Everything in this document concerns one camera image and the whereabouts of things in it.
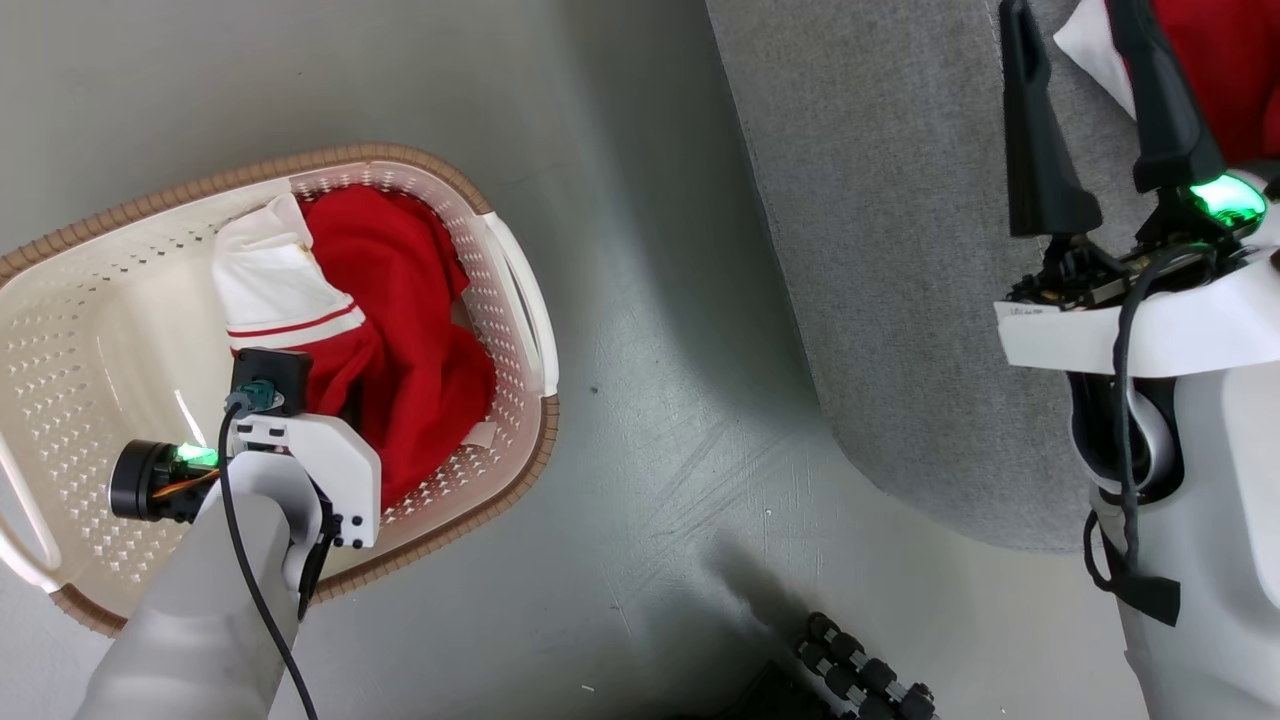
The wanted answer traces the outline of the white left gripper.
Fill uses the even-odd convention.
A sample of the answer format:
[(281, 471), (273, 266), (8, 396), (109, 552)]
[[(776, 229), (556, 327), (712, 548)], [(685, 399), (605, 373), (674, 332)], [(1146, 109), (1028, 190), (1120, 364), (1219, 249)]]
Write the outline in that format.
[(291, 542), (371, 548), (379, 537), (381, 462), (334, 416), (250, 414), (230, 420), (220, 448), (131, 441), (109, 482), (115, 518), (192, 523), (224, 493), (274, 501)]

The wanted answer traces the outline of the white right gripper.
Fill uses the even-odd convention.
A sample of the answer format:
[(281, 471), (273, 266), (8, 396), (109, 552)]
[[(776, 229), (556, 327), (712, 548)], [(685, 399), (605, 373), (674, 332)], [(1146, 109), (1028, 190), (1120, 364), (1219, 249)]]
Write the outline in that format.
[[(1226, 163), (1169, 37), (1148, 1), (1107, 1), (1116, 51), (1132, 85), (1139, 156), (1135, 190), (1206, 184)], [(1103, 224), (1070, 159), (1050, 99), (1051, 63), (1030, 5), (1001, 1), (1009, 232), (1015, 238), (1085, 234)], [(1245, 238), (1244, 266), (1180, 292), (1153, 293), (1132, 328), (1128, 373), (1169, 378), (1279, 357), (1277, 200)], [(1007, 363), (1111, 375), (1119, 309), (1060, 311), (995, 302)]]

